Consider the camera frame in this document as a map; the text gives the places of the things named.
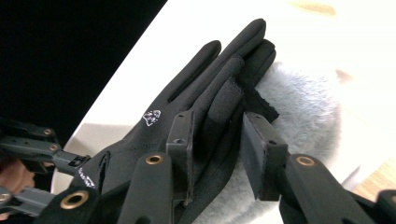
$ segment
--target black background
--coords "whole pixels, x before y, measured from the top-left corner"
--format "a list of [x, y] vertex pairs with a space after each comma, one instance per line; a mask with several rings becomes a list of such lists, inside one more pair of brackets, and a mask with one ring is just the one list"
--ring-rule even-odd
[[64, 146], [164, 4], [1, 1], [0, 117], [51, 127]]

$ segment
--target gray fluffy material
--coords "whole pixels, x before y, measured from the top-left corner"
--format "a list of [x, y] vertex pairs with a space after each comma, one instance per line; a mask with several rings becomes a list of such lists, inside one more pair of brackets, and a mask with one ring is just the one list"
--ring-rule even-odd
[[[339, 141], [340, 104], [334, 69], [274, 63], [257, 90], [280, 114], [275, 129], [289, 152], [326, 161]], [[282, 223], [278, 203], [255, 201], [240, 159], [227, 186], [193, 223]]]

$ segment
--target wooden surface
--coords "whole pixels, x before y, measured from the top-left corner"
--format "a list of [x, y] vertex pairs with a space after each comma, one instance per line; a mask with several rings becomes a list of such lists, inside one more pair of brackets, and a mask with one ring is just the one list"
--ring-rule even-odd
[[378, 192], [383, 189], [396, 189], [396, 158], [384, 162], [353, 191], [375, 202]]

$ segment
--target white surface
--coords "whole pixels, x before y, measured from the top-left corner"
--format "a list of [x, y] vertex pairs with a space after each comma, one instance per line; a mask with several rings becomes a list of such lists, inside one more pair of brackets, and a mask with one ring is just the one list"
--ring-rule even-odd
[[[367, 42], [376, 36], [367, 31], [369, 24], [351, 21], [347, 9], [341, 9], [334, 18], [301, 11], [283, 1], [168, 1], [64, 149], [94, 155], [121, 139], [201, 46], [218, 39], [225, 47], [257, 18], [267, 21], [266, 38], [276, 45], [277, 61], [309, 63], [312, 67], [335, 67], [359, 73], [358, 65], [363, 62], [367, 67], [369, 61], [362, 54], [375, 50], [371, 45], [367, 48]], [[381, 48], [384, 45], [384, 42], [379, 43]], [[371, 60], [379, 65], [383, 61]], [[337, 151], [337, 159], [329, 164], [340, 182], [345, 181], [362, 161], [370, 159], [370, 149], [381, 148], [381, 144], [370, 141], [374, 136], [367, 125], [350, 111], [343, 113], [343, 125], [348, 128], [343, 128], [341, 149]], [[56, 173], [52, 191], [59, 193], [67, 188], [67, 182], [64, 175]]]

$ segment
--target white logo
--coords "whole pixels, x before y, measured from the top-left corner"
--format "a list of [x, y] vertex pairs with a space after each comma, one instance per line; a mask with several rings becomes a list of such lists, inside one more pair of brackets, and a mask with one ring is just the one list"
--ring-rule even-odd
[[160, 118], [161, 111], [160, 110], [152, 110], [143, 115], [143, 119], [146, 121], [148, 126], [151, 126], [153, 123], [157, 122]]
[[82, 168], [78, 169], [78, 173], [79, 173], [79, 177], [81, 177], [81, 179], [84, 181], [84, 183], [87, 187], [90, 187], [93, 189], [95, 188], [95, 185], [93, 184], [93, 181], [90, 179], [90, 177], [87, 175], [84, 175], [84, 173], [82, 173]]

